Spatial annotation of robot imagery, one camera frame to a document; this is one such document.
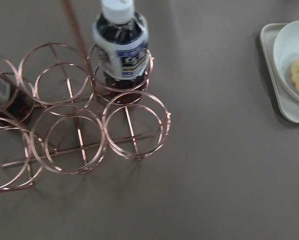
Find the white round plate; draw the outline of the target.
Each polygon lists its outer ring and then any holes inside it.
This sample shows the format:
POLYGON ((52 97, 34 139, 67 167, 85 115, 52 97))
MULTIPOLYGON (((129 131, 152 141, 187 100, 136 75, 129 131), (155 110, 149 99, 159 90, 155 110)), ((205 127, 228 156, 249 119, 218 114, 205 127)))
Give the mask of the white round plate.
POLYGON ((290 67, 299 58, 299 20, 285 25, 277 34, 272 57, 278 79, 284 90, 299 102, 299 93, 292 83, 290 67))

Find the tea bottle white cap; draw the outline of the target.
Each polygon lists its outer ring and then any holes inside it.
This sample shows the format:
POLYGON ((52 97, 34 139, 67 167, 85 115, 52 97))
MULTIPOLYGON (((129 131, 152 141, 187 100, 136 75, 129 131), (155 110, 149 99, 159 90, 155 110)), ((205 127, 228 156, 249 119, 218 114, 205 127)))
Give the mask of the tea bottle white cap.
POLYGON ((102 0, 92 24, 93 40, 110 99, 123 90, 146 89, 149 30, 146 18, 132 0, 102 0))

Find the cream bunny tray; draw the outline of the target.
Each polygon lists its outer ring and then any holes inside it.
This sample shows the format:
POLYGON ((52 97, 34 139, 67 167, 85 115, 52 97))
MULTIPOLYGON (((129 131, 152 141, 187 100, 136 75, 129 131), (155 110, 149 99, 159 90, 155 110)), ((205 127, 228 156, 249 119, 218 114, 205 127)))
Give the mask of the cream bunny tray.
POLYGON ((288 23, 270 23, 263 27, 259 39, 270 75, 274 94, 281 114, 290 122, 299 124, 299 102, 283 88, 276 73, 273 60, 273 46, 279 31, 288 23))

